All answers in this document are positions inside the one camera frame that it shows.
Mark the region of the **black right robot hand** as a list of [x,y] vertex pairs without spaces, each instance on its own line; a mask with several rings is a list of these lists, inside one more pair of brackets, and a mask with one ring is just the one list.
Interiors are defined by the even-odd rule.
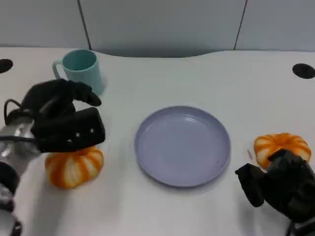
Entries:
[[266,172],[249,163],[235,172],[251,205],[267,202],[295,223],[314,218],[315,174],[307,161],[287,149],[268,159]]

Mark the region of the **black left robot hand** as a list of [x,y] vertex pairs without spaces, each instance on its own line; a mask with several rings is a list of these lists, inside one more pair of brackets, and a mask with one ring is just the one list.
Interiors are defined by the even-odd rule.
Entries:
[[21,109],[34,119],[31,132],[41,152],[71,152],[105,141],[101,104],[90,86],[55,79],[32,86]]

